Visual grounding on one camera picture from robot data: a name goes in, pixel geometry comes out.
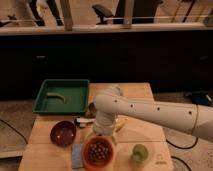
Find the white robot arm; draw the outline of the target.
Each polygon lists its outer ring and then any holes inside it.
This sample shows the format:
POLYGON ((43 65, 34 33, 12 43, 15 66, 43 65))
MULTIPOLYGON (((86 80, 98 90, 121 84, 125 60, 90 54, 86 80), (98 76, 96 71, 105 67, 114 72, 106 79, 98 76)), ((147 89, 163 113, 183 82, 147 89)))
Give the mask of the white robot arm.
POLYGON ((213 107, 135 100, 125 97, 119 86, 100 91, 94 106, 93 130, 102 135, 112 134, 116 116, 125 115, 213 142, 213 107))

